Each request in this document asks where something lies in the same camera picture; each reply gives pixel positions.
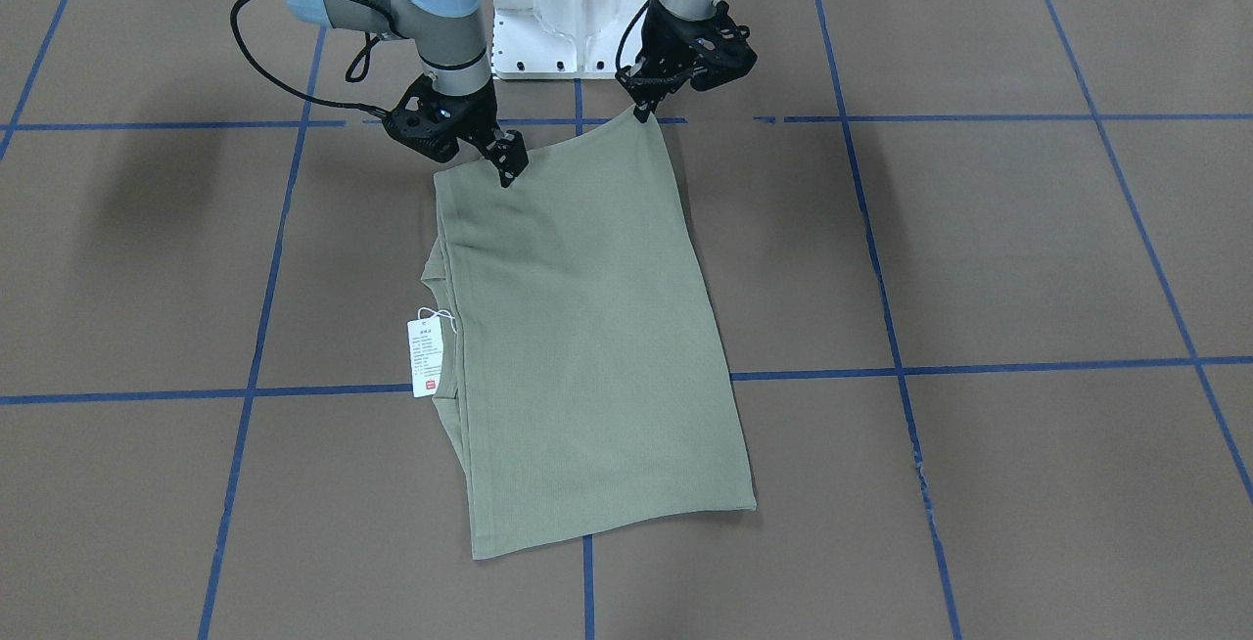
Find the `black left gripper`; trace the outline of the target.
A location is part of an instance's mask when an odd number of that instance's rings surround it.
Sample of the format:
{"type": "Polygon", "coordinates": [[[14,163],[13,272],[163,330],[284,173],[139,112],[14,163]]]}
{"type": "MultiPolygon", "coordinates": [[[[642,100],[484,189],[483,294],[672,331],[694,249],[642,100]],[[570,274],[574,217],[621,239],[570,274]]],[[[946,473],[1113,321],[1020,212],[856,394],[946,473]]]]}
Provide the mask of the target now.
{"type": "Polygon", "coordinates": [[[649,0],[632,18],[626,33],[642,23],[642,48],[634,63],[621,65],[615,56],[615,78],[632,98],[632,115],[647,123],[662,101],[680,86],[694,91],[747,75],[758,55],[749,46],[749,28],[729,15],[729,3],[715,3],[710,19],[687,21],[668,11],[662,3],[649,0]]]}

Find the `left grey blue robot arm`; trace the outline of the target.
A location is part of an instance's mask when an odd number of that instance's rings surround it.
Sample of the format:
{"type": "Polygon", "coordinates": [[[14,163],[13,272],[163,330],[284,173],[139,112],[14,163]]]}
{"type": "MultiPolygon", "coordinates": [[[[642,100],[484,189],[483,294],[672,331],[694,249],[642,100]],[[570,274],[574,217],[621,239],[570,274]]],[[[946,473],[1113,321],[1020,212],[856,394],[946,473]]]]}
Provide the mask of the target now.
{"type": "Polygon", "coordinates": [[[630,65],[616,63],[615,78],[640,123],[680,88],[738,81],[758,60],[725,0],[647,0],[626,28],[639,30],[642,48],[630,65]]]}

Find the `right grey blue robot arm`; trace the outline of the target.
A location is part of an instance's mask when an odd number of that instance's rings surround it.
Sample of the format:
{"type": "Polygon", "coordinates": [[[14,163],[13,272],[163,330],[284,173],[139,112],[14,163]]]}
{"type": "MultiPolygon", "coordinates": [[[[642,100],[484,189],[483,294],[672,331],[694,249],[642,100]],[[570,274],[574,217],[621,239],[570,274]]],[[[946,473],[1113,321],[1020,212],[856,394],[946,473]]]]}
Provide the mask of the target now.
{"type": "MultiPolygon", "coordinates": [[[[256,0],[237,0],[231,29],[247,63],[256,58],[239,29],[239,13],[256,0]]],[[[284,0],[289,13],[318,28],[365,34],[362,50],[350,65],[348,81],[362,81],[373,48],[386,41],[411,41],[422,73],[392,109],[360,104],[360,113],[382,123],[388,137],[434,162],[451,162],[462,144],[474,148],[497,170],[507,188],[528,167],[520,132],[497,126],[497,99],[489,69],[482,0],[284,0]]]]}

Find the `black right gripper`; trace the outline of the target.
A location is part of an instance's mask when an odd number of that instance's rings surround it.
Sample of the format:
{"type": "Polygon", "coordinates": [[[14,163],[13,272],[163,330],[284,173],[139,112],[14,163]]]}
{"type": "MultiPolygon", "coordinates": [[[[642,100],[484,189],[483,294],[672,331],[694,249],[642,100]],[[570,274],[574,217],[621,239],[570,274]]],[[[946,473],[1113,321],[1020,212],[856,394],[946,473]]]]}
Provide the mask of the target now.
{"type": "Polygon", "coordinates": [[[382,115],[382,126],[391,139],[434,162],[452,162],[466,142],[496,168],[501,188],[510,188],[529,164],[521,132],[497,126],[492,81],[455,96],[436,90],[434,78],[422,74],[382,115]]]}

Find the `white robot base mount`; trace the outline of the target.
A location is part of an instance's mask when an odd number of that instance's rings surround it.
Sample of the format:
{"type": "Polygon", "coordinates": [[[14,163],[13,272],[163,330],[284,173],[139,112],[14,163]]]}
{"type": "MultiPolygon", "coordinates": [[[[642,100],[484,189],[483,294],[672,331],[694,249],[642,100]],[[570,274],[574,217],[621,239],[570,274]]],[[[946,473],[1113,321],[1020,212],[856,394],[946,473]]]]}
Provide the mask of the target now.
{"type": "Polygon", "coordinates": [[[613,79],[642,43],[626,25],[647,0],[492,0],[489,61],[502,81],[613,79]]]}

